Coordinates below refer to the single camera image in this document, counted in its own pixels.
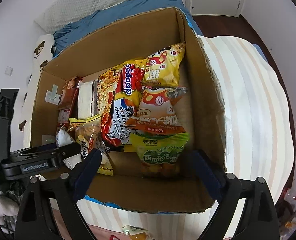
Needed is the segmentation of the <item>yellow panda snack bag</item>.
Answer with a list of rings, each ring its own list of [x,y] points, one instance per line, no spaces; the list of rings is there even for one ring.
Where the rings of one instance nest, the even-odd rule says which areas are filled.
[[[151,87],[177,87],[179,66],[184,58],[185,43],[158,50],[147,58],[143,83]]]

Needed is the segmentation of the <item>silver label snack packet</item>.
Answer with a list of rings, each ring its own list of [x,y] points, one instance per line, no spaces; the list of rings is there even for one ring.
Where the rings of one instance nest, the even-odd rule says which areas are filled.
[[[56,145],[64,150],[63,162],[70,170],[82,162],[80,144],[63,128],[56,135]]]

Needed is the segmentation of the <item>yellow cookie snack bag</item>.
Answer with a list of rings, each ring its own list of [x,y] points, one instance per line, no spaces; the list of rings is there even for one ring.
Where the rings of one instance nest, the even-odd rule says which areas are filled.
[[[69,118],[68,131],[75,132],[75,141],[81,146],[82,160],[85,160],[91,150],[99,150],[102,160],[98,173],[112,176],[113,167],[101,137],[101,116],[97,114],[87,119]]]

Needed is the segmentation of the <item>red snack packet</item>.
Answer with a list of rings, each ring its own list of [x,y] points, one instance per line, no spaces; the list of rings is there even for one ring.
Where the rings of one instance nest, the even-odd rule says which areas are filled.
[[[60,109],[57,120],[57,129],[69,126],[70,108]]]

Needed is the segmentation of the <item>white striped blanket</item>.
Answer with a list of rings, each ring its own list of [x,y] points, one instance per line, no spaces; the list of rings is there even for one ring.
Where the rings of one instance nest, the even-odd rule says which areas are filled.
[[[274,201],[283,199],[292,180],[294,143],[290,107],[272,67],[250,42],[232,36],[201,37],[219,80],[226,123],[226,167],[241,179],[263,177]],[[98,239],[125,239],[124,225],[148,230],[155,239],[196,239],[215,212],[186,215],[135,213],[78,202]]]

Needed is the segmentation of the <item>green bubble gum bag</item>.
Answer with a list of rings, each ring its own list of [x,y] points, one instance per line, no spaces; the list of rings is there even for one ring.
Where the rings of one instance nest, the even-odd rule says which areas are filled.
[[[179,173],[178,159],[189,141],[188,133],[143,135],[132,133],[124,152],[135,152],[144,176],[174,176]]]

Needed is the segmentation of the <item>brown snack bag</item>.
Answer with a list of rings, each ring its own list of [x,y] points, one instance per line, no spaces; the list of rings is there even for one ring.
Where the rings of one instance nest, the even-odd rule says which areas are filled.
[[[75,76],[70,80],[66,81],[62,88],[62,92],[59,97],[58,109],[71,109],[75,103],[75,98],[77,94],[77,88],[79,81],[82,78],[79,76]]]

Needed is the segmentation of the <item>silver white snack pack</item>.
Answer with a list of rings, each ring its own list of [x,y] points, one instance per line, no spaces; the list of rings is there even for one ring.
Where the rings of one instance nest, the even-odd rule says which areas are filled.
[[[98,114],[98,80],[78,84],[77,116],[88,119]]]

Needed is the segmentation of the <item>orange panda snack bag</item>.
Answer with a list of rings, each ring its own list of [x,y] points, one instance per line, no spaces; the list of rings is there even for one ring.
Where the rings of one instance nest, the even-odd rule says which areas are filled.
[[[185,87],[145,88],[137,112],[125,126],[154,135],[184,133],[174,105],[187,93]]]

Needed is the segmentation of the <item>Sedaap instant noodle packet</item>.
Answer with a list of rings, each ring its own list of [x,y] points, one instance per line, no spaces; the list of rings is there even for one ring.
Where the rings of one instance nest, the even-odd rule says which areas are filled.
[[[98,112],[102,139],[119,147],[129,141],[131,129],[126,122],[139,107],[147,59],[133,59],[110,68],[99,77]]]

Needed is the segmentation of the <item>bear print pillow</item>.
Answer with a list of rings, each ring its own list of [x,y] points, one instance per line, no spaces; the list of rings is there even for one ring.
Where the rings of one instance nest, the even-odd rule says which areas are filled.
[[[31,121],[34,107],[34,100],[37,92],[37,84],[40,79],[40,75],[43,68],[51,59],[55,52],[55,39],[52,34],[41,35],[33,50],[33,68],[29,78],[27,86],[27,96],[25,98],[22,112],[21,122],[24,122],[23,126],[23,147],[30,146],[31,140]]]

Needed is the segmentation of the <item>blue bed sheet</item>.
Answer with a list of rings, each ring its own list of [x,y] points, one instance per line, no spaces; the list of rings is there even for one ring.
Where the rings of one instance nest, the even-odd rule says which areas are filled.
[[[54,37],[54,53],[56,57],[62,50],[85,35],[109,25],[115,21],[122,20],[130,16],[148,12],[156,9],[168,7],[176,7],[187,17],[189,24],[193,27],[198,35],[203,35],[198,23],[184,6],[182,0],[126,0],[117,5],[113,5],[107,9],[96,10],[92,14],[81,18],[78,21],[70,22],[60,28],[53,34]]]

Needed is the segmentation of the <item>brown cardboard box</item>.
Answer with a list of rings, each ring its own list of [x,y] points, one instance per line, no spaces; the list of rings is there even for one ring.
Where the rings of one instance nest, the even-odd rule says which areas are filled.
[[[224,167],[224,106],[201,40],[179,9],[143,12],[100,28],[45,65],[30,146],[60,130],[108,154],[86,198],[148,213],[197,213],[220,196],[200,153]]]

